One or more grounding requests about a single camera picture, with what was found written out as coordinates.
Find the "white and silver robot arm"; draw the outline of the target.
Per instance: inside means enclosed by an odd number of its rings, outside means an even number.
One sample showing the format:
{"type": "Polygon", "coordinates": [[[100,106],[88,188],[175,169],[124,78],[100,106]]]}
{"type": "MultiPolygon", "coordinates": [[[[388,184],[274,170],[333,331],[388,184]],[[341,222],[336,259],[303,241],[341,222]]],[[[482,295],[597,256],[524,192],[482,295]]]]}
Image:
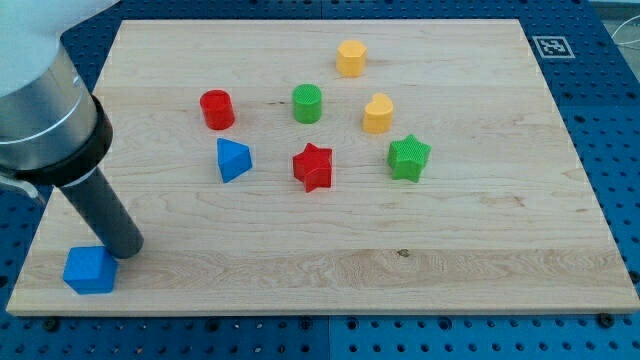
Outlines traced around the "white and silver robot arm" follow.
{"type": "Polygon", "coordinates": [[[39,186],[75,183],[106,155],[111,125],[61,36],[116,2],[2,2],[2,189],[39,201],[39,186]]]}

